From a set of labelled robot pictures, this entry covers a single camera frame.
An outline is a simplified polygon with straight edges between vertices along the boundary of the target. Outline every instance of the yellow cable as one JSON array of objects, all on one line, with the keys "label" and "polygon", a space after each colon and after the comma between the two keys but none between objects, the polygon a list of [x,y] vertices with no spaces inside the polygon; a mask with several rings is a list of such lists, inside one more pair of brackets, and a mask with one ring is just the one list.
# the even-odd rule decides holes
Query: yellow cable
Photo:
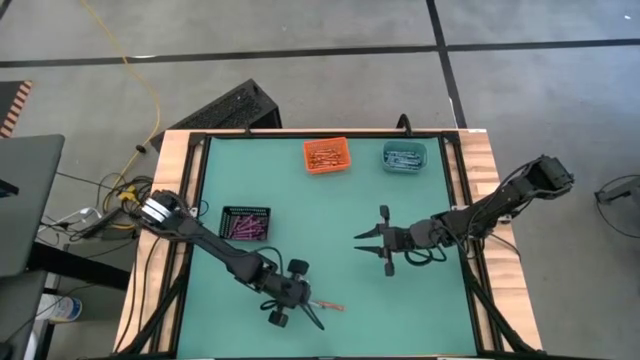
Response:
[{"label": "yellow cable", "polygon": [[[107,36],[109,37],[109,41],[111,41],[111,45],[113,45],[113,47],[116,49],[116,51],[119,53],[120,57],[122,58],[122,62],[124,63],[124,66],[127,68],[127,71],[129,71],[129,73],[147,89],[147,91],[149,92],[149,95],[151,95],[151,98],[153,99],[153,103],[156,106],[156,124],[153,127],[153,131],[151,131],[151,134],[149,134],[147,139],[142,143],[142,146],[145,146],[154,137],[154,135],[158,131],[158,128],[160,127],[160,102],[158,101],[158,95],[156,94],[156,91],[153,89],[153,87],[151,87],[151,85],[140,74],[138,74],[138,72],[136,72],[134,67],[131,64],[129,64],[129,61],[127,61],[127,55],[125,54],[124,50],[122,49],[122,46],[118,42],[118,39],[116,39],[116,37],[113,36],[109,28],[104,24],[104,22],[102,22],[102,19],[100,19],[100,16],[96,14],[93,8],[89,6],[89,4],[87,4],[85,0],[80,0],[80,2],[82,3],[82,6],[84,6],[85,9],[87,9],[89,14],[91,14],[91,16],[96,20],[96,22],[98,22],[98,25],[100,25],[102,30],[104,30],[104,32],[107,34]],[[123,179],[124,174],[129,170],[129,168],[131,167],[133,162],[136,160],[138,155],[139,155],[139,152],[136,151],[135,153],[133,153],[131,158],[129,158],[127,165],[125,165],[122,171],[120,171],[119,173],[120,176],[118,176],[116,181],[113,183],[113,186],[112,186],[113,188],[118,186],[120,181]],[[105,208],[107,209],[109,208],[109,198],[105,200]],[[112,225],[112,227],[116,229],[129,230],[129,229],[133,229],[134,226],[133,225],[126,225],[126,226]]]}]

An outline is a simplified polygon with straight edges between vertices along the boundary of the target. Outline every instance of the black plastic crate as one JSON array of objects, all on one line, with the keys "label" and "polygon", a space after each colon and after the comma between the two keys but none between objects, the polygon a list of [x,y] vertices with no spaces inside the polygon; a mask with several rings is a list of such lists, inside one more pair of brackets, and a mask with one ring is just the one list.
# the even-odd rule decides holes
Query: black plastic crate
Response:
[{"label": "black plastic crate", "polygon": [[[177,122],[172,129],[282,129],[278,105],[249,79],[200,110]],[[150,142],[158,151],[164,132]]]},{"label": "black plastic crate", "polygon": [[[264,224],[264,232],[255,239],[234,239],[231,237],[233,226],[236,219],[254,216]],[[229,240],[239,241],[265,241],[269,234],[269,219],[271,217],[271,209],[265,207],[251,206],[225,206],[222,208],[222,218],[220,219],[220,237]]]}]

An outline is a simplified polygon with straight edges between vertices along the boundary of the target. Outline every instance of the robotic arm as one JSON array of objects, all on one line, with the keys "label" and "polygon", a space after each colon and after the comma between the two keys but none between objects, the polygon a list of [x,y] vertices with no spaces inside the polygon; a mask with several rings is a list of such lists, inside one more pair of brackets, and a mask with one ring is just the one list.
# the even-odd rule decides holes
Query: robotic arm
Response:
[{"label": "robotic arm", "polygon": [[321,330],[324,327],[309,306],[311,286],[303,275],[309,264],[292,260],[290,277],[278,273],[278,265],[253,251],[234,248],[225,240],[205,228],[189,212],[186,203],[171,191],[156,191],[144,203],[138,213],[141,225],[153,234],[169,241],[197,245],[216,259],[222,261],[227,271],[241,284],[257,293],[265,293],[272,300],[261,306],[262,310],[275,308],[269,316],[274,325],[286,326],[288,317],[284,308],[300,308]]},{"label": "robotic arm", "polygon": [[[432,261],[444,261],[443,247],[465,247],[470,239],[488,236],[500,217],[516,217],[533,199],[555,199],[569,192],[573,175],[568,173],[557,158],[541,156],[512,172],[495,192],[463,210],[447,211],[420,220],[408,229],[389,226],[389,208],[380,207],[384,223],[373,230],[356,236],[364,239],[382,236],[383,246],[357,246],[356,249],[372,252],[384,258],[385,274],[395,273],[392,254],[404,253],[405,259],[416,266]],[[440,253],[435,257],[433,251]],[[409,254],[424,258],[413,260]]]}]

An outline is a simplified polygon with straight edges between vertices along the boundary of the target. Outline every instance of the teal bin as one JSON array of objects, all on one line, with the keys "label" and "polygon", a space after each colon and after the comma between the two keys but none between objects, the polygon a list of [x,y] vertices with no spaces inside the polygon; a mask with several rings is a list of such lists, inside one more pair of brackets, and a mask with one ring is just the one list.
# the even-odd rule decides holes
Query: teal bin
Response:
[{"label": "teal bin", "polygon": [[[394,167],[387,162],[388,153],[391,151],[410,151],[415,153],[420,160],[419,165],[413,169]],[[389,172],[417,174],[427,165],[427,148],[417,142],[411,141],[387,141],[382,149],[382,167]]]}]

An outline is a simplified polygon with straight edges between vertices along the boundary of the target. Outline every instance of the black box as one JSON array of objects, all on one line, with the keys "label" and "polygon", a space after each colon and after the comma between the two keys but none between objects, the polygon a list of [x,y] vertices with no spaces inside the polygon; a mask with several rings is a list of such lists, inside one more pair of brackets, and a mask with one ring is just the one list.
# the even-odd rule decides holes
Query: black box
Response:
[{"label": "black box", "polygon": [[[253,79],[240,84],[202,109],[171,126],[171,129],[282,129],[278,105]],[[158,151],[164,132],[151,139]]]}]

